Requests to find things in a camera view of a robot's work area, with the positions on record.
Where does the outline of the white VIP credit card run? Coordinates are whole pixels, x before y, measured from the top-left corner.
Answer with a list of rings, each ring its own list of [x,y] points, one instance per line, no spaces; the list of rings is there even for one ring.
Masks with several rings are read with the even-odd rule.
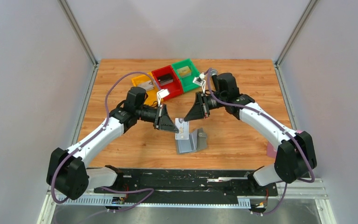
[[[179,132],[175,134],[175,140],[188,140],[189,139],[189,122],[184,121],[183,118],[175,119],[175,126]]]

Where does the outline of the grey card holder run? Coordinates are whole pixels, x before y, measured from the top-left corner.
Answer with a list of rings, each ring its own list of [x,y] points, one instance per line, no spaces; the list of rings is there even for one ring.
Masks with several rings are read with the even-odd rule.
[[[175,140],[177,154],[195,153],[206,149],[207,133],[203,128],[199,128],[189,134],[187,140]]]

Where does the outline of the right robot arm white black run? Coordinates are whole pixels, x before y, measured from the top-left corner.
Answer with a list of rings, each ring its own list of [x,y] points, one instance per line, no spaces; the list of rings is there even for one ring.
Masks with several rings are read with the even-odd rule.
[[[201,86],[195,102],[185,116],[185,121],[206,119],[210,111],[224,107],[233,115],[253,127],[276,149],[275,162],[263,166],[248,175],[248,190],[254,195],[261,194],[266,185],[296,180],[312,183],[315,181],[313,169],[317,166],[312,136],[306,131],[295,131],[266,113],[247,94],[241,94],[232,73],[216,74],[208,70],[193,79]]]

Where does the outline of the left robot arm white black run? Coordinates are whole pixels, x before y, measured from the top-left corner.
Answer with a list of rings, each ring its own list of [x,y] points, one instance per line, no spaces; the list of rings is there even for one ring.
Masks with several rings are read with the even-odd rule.
[[[113,140],[122,136],[139,120],[150,122],[157,130],[179,133],[165,104],[145,105],[146,90],[132,87],[125,100],[110,111],[92,133],[67,149],[55,149],[49,161],[47,184],[68,199],[76,200],[85,191],[107,187],[113,193],[124,188],[124,180],[113,166],[89,168],[91,161]]]

